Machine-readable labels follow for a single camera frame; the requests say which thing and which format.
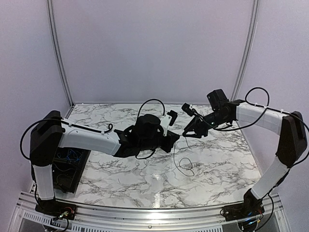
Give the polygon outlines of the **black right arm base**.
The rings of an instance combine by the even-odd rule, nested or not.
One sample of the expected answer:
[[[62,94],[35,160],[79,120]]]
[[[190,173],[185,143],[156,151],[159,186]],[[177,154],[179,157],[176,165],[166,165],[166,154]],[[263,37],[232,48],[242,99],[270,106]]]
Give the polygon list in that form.
[[[256,198],[252,193],[252,189],[249,189],[244,194],[242,203],[223,206],[220,215],[223,216],[226,221],[233,221],[262,215],[264,212],[262,199]]]

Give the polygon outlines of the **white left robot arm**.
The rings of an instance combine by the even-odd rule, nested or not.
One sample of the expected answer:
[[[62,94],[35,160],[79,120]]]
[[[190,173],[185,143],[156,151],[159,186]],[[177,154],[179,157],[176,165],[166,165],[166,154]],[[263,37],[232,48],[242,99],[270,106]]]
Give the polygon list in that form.
[[[155,153],[161,149],[169,153],[180,136],[169,130],[177,119],[177,112],[163,112],[160,119],[152,114],[138,115],[134,125],[117,130],[112,124],[107,130],[75,124],[53,110],[45,118],[32,123],[23,132],[20,146],[30,134],[30,161],[42,207],[51,215],[61,211],[56,201],[52,163],[59,148],[98,151],[117,158],[137,157],[142,151]]]

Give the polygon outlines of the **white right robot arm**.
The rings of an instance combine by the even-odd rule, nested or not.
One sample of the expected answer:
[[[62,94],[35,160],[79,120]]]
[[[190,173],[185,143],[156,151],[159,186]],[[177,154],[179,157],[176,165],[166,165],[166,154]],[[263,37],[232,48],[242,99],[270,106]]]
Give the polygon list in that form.
[[[293,167],[308,158],[309,127],[300,112],[270,107],[269,96],[264,105],[247,99],[229,100],[222,89],[212,91],[207,98],[212,107],[208,115],[191,104],[183,104],[182,110],[193,117],[183,136],[206,137],[209,130],[243,133],[253,157],[263,168],[261,178],[247,191],[239,206],[239,212],[248,217]]]

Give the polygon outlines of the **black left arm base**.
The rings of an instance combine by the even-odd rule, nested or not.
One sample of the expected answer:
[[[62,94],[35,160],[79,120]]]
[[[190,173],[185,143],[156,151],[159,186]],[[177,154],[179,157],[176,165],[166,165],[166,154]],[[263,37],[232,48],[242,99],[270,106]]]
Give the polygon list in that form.
[[[53,217],[59,217],[64,212],[68,212],[67,218],[73,220],[75,218],[77,206],[71,203],[59,202],[55,199],[52,200],[40,200],[35,206],[35,211],[50,215]]]

